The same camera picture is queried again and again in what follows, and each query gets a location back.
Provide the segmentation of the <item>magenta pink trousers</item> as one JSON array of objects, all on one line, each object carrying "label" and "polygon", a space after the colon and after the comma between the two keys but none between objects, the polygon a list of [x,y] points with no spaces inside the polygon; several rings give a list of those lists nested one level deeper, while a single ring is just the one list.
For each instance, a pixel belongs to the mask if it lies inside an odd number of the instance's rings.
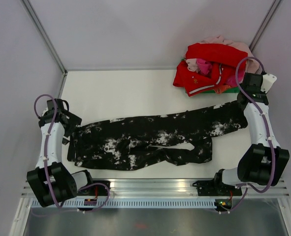
[{"label": "magenta pink trousers", "polygon": [[207,76],[212,71],[212,63],[203,59],[196,59],[198,72],[201,75]]}]

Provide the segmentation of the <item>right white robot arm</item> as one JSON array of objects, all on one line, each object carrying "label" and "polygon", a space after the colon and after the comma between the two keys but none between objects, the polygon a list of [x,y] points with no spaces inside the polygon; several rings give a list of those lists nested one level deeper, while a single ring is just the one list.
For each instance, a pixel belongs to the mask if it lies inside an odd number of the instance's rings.
[{"label": "right white robot arm", "polygon": [[237,101],[248,123],[251,146],[236,168],[215,174],[212,189],[216,194],[224,194],[230,186],[247,186],[264,193],[281,178],[290,153],[280,147],[269,120],[267,93],[276,79],[267,73],[245,73]]}]

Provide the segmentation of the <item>black white-splattered trousers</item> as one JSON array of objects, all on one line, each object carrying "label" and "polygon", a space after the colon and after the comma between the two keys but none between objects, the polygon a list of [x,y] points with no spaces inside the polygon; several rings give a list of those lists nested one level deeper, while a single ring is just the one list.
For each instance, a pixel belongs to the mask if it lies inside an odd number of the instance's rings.
[{"label": "black white-splattered trousers", "polygon": [[237,101],[156,116],[117,118],[77,127],[67,160],[77,167],[135,171],[166,161],[212,160],[212,140],[248,125]]}]

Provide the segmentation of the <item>red trousers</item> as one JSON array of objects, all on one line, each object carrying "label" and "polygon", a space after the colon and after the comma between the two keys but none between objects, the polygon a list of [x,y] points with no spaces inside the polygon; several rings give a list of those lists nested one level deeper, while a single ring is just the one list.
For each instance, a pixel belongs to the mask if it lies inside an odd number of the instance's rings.
[{"label": "red trousers", "polygon": [[195,43],[188,46],[176,68],[175,87],[184,88],[188,96],[213,90],[222,93],[237,87],[245,74],[248,54],[224,44]]}]

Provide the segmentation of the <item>light pink trousers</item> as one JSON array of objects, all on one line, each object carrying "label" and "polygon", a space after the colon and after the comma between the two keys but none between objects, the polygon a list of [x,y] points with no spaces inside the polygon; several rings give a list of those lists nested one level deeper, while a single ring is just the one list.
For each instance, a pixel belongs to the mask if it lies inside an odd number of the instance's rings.
[{"label": "light pink trousers", "polygon": [[[222,35],[218,35],[215,37],[209,37],[207,39],[204,39],[200,41],[200,44],[224,44],[227,46],[231,46],[233,48],[236,48],[240,51],[246,52],[249,57],[252,57],[253,54],[251,53],[249,47],[247,44],[243,42],[234,42],[232,40],[225,39]],[[188,65],[188,70],[191,72],[198,72],[198,66],[196,64],[196,59],[186,59],[186,63]],[[246,62],[246,72],[248,73],[260,73],[262,72],[262,69],[260,68],[260,64],[254,60],[254,59],[248,59]]]}]

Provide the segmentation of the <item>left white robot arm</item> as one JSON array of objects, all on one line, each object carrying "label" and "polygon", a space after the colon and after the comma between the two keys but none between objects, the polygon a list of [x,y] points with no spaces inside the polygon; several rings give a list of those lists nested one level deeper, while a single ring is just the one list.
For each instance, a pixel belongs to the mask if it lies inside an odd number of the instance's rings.
[{"label": "left white robot arm", "polygon": [[90,195],[95,183],[88,171],[71,174],[62,163],[62,147],[75,155],[72,133],[82,119],[69,110],[66,100],[47,95],[47,109],[40,115],[38,125],[42,140],[37,164],[27,173],[27,182],[42,207],[56,206],[75,198],[79,192]]}]

